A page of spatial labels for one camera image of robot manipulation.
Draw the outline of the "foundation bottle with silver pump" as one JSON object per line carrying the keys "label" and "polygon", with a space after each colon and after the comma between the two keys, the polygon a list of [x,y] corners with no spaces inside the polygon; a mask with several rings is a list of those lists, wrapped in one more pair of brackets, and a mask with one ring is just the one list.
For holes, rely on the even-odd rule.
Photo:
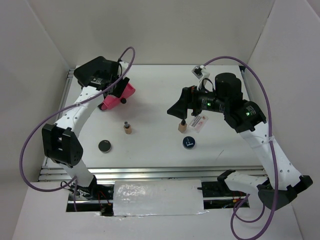
{"label": "foundation bottle with silver pump", "polygon": [[124,122],[123,129],[127,135],[132,133],[131,125],[127,121]]}

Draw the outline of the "blue round cream jar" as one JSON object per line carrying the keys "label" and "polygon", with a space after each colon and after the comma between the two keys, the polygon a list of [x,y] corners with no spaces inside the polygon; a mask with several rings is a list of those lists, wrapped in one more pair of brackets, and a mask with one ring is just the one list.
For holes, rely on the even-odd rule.
{"label": "blue round cream jar", "polygon": [[186,136],[182,140],[182,146],[187,150],[193,149],[195,145],[196,145],[196,141],[192,136]]}

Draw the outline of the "black drawer organizer box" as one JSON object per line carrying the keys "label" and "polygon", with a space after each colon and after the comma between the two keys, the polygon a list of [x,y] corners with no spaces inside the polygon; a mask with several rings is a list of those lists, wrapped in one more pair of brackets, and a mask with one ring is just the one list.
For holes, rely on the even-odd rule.
{"label": "black drawer organizer box", "polygon": [[74,70],[74,76],[82,87],[94,87],[102,90],[102,79],[98,77],[101,72],[118,76],[119,63],[98,56],[93,60],[79,66]]}

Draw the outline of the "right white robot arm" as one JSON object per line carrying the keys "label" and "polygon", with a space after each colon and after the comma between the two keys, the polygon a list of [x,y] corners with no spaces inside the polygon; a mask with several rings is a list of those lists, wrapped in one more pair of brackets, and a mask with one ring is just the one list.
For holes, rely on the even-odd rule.
{"label": "right white robot arm", "polygon": [[213,91],[196,86],[184,87],[167,114],[184,121],[188,110],[192,110],[193,116],[198,116],[202,111],[222,113],[225,122],[257,155],[267,176],[254,177],[230,169],[217,178],[218,192],[223,196],[233,191],[256,194],[270,210],[288,205],[313,184],[311,177],[301,174],[293,166],[269,134],[267,118],[255,102],[243,98],[242,82],[235,74],[218,74],[214,86]]}

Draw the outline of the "black round compact jar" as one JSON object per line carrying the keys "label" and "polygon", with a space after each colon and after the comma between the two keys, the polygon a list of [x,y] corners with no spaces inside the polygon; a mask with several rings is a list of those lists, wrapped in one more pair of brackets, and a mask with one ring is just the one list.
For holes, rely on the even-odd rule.
{"label": "black round compact jar", "polygon": [[112,145],[110,143],[109,140],[102,140],[99,142],[98,144],[98,149],[102,152],[102,153],[108,153],[110,152],[110,150],[112,149]]}

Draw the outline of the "foundation bottle with black cap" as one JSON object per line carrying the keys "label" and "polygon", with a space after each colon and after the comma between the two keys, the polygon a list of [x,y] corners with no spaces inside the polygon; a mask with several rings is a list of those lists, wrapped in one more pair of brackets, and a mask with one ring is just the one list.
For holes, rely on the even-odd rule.
{"label": "foundation bottle with black cap", "polygon": [[184,133],[185,131],[186,131],[186,129],[187,129],[187,123],[186,123],[186,120],[185,119],[183,119],[180,123],[179,123],[179,125],[178,125],[178,131],[180,132],[180,133]]}

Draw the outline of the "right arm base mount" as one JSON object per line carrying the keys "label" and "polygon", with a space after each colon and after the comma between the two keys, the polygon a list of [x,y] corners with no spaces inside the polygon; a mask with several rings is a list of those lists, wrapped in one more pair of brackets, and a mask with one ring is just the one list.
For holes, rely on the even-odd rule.
{"label": "right arm base mount", "polygon": [[197,188],[202,192],[205,210],[231,209],[246,197],[246,193],[229,190],[218,181],[202,181]]}

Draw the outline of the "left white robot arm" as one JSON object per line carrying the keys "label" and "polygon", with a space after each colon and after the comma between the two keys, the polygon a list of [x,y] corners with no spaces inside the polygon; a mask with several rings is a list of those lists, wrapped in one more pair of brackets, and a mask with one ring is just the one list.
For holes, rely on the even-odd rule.
{"label": "left white robot arm", "polygon": [[115,95],[124,90],[129,83],[128,77],[107,79],[106,77],[91,76],[85,84],[74,106],[54,124],[45,124],[41,134],[44,154],[54,163],[62,167],[75,181],[73,191],[80,190],[86,199],[96,199],[104,189],[97,184],[97,178],[92,174],[83,161],[84,149],[78,139],[80,132],[107,95]]}

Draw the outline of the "aluminium front rail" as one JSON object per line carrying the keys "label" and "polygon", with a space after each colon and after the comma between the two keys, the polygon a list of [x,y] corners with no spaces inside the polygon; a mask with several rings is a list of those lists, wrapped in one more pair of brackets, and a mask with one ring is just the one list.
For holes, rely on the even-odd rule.
{"label": "aluminium front rail", "polygon": [[232,169],[241,174],[263,177],[266,171],[261,166],[207,166],[207,167],[149,167],[149,168],[90,168],[101,183],[112,181],[150,181],[200,179],[214,181],[225,171]]}

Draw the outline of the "clear eyelash case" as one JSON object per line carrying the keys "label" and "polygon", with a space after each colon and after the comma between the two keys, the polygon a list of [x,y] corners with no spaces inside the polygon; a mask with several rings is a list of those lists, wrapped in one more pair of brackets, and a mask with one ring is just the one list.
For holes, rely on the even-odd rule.
{"label": "clear eyelash case", "polygon": [[204,114],[199,114],[195,116],[192,121],[189,123],[188,127],[195,131],[196,133],[199,133],[203,126],[206,124],[208,121],[208,117]]}

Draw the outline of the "white taped cover plate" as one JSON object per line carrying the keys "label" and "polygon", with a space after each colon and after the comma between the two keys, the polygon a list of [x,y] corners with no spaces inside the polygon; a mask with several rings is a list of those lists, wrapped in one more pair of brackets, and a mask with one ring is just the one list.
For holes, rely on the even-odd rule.
{"label": "white taped cover plate", "polygon": [[113,214],[121,217],[203,214],[200,180],[116,181]]}

